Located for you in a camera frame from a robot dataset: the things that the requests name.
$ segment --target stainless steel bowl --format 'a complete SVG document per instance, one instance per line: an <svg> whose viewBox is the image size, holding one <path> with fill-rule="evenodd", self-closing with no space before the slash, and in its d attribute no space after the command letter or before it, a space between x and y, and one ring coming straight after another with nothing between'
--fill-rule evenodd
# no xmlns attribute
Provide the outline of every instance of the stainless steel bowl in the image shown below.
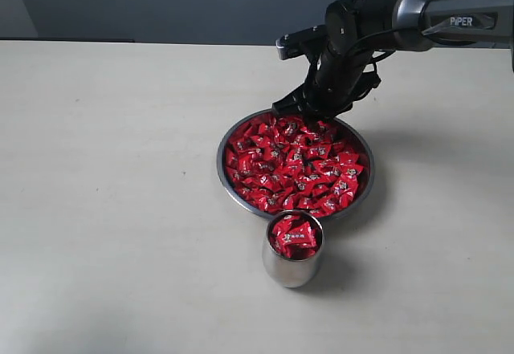
<svg viewBox="0 0 514 354"><path fill-rule="evenodd" d="M225 187L228 194L244 209L266 219L273 219L275 215L263 212L255 208L254 206L248 204L242 197L238 195L237 192L235 192L234 187L232 186L232 183L225 172L226 169L224 156L228 139L230 138L230 136L232 136L232 133L234 133L234 131L237 128L239 128L239 126L246 123L248 120L253 119L254 117L260 116L264 113L269 113L270 111L271 109L265 109L263 111L249 115L244 119L240 120L239 122L237 122L222 138L222 141L218 147L218 155L216 157L216 166L218 169L219 180L222 182L222 185L223 187ZM373 159L373 154L371 153L371 149L369 148L365 140L362 138L361 135L357 133L355 129L350 127L344 121L339 119L334 120L341 126L340 130L343 137L352 144L352 146L355 148L355 151L359 154L359 164L364 167L364 170L359 175L359 189L352 203L348 207L339 212L320 218L323 221L342 218L345 215L352 212L353 210L355 210L368 196L373 185L373 179L375 177L375 162Z"/></svg>

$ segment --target candy wrapper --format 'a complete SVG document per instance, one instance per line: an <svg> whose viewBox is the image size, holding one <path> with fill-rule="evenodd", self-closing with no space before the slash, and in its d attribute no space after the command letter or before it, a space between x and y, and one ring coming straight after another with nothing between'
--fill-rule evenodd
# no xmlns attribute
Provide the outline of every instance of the candy wrapper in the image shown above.
<svg viewBox="0 0 514 354"><path fill-rule="evenodd" d="M313 256L320 248L319 229L301 215L285 215L271 229L270 243L286 258L300 260Z"/></svg>
<svg viewBox="0 0 514 354"><path fill-rule="evenodd" d="M255 208L270 214L306 210L316 218L352 203L364 169L334 122L306 124L271 113L234 131L224 161L235 192Z"/></svg>

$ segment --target table surface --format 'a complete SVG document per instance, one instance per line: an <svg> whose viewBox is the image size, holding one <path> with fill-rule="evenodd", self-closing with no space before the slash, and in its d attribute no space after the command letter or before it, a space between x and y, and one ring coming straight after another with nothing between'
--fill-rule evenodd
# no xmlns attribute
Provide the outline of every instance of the table surface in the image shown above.
<svg viewBox="0 0 514 354"><path fill-rule="evenodd" d="M397 53L343 115L372 193L305 288L218 181L227 129L304 78L272 47L0 43L0 352L514 348L508 51Z"/></svg>

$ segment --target metal cup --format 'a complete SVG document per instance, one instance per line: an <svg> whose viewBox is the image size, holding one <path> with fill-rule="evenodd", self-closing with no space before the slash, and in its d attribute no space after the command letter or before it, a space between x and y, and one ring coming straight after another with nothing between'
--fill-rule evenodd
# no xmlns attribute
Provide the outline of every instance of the metal cup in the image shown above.
<svg viewBox="0 0 514 354"><path fill-rule="evenodd" d="M312 225L320 230L320 248L313 255L303 260L286 258L275 251L270 243L269 235L273 226L286 215L300 215L307 218ZM324 233L320 222L311 214L299 210L289 210L277 214L267 225L263 243L263 263L266 272L284 287L300 287L311 280L320 268L321 256L324 249Z"/></svg>

